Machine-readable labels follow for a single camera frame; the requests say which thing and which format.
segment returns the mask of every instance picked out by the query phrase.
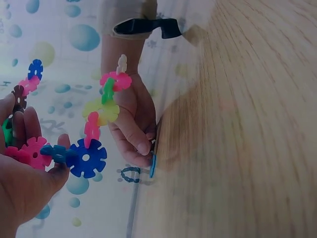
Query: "wood grain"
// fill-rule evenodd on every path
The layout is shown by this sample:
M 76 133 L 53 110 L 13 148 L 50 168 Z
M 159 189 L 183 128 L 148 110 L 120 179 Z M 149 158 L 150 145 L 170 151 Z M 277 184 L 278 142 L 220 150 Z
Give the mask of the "wood grain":
M 315 238 L 317 1 L 212 2 L 134 237 Z

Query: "blue toy piece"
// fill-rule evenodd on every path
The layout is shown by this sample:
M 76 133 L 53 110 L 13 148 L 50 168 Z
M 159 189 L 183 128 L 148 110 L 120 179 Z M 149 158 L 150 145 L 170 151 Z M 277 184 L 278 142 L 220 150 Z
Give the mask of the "blue toy piece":
M 40 150 L 41 155 L 50 155 L 55 163 L 63 164 L 66 163 L 67 158 L 71 158 L 76 156 L 76 152 L 66 148 L 61 145 L 55 145 L 52 147 L 51 145 L 45 145 Z
M 157 156 L 153 154 L 152 158 L 152 166 L 150 169 L 150 178 L 153 178 L 154 173 L 155 173 L 155 166 L 157 165 Z
M 28 79 L 30 80 L 33 76 L 37 76 L 39 80 L 42 79 L 43 65 L 39 59 L 33 60 L 29 66 Z
M 89 149 L 85 148 L 84 139 L 78 140 L 77 143 L 78 146 L 72 144 L 70 147 L 77 155 L 66 158 L 66 165 L 69 168 L 73 167 L 70 172 L 76 177 L 81 177 L 81 173 L 84 172 L 84 178 L 93 178 L 96 176 L 94 169 L 101 173 L 106 166 L 106 162 L 102 160 L 107 158 L 106 149 L 100 148 L 102 144 L 95 139 L 91 140 Z M 89 155 L 89 159 L 85 161 L 84 155 Z

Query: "yellow plastic piece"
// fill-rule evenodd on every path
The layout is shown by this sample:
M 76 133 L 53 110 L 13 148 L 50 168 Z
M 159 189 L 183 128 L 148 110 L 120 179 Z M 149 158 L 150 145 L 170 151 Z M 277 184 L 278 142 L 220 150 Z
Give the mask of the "yellow plastic piece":
M 98 112 L 99 118 L 97 125 L 107 125 L 108 122 L 114 122 L 118 118 L 120 113 L 120 107 L 115 104 L 113 100 L 107 101 L 104 105 L 101 103 L 100 98 L 96 98 L 93 101 L 86 103 L 82 116 L 86 119 L 90 113 Z

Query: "green plastic piece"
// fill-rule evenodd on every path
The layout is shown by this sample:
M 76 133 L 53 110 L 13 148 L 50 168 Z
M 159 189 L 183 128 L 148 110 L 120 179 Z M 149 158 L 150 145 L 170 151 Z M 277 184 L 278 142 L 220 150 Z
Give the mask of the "green plastic piece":
M 113 87 L 114 87 L 114 79 L 109 78 L 107 80 L 107 82 L 105 83 L 104 93 L 101 96 L 101 103 L 102 104 L 106 104 L 106 102 L 111 101 L 111 100 L 113 101 L 113 96 L 114 96 Z
M 13 132 L 12 132 L 12 125 L 9 125 L 9 118 L 7 118 L 3 125 L 2 125 L 2 131 L 4 133 L 4 140 L 7 146 L 11 146 L 13 142 Z

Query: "teal plastic piece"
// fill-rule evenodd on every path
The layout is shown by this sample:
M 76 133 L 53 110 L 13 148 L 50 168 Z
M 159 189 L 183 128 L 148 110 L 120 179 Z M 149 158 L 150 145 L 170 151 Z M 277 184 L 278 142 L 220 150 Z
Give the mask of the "teal plastic piece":
M 157 156 L 153 154 L 153 158 L 152 158 L 152 166 L 150 169 L 150 178 L 154 177 L 154 173 L 155 173 L 155 166 L 157 165 Z
M 114 96 L 113 87 L 114 87 L 114 79 L 108 78 L 104 86 L 104 93 L 101 96 L 102 104 L 106 104 L 106 102 L 108 101 L 113 101 L 113 96 Z
M 9 123 L 9 118 L 4 121 L 2 131 L 4 134 L 5 145 L 11 146 L 13 143 L 13 130 L 11 123 Z

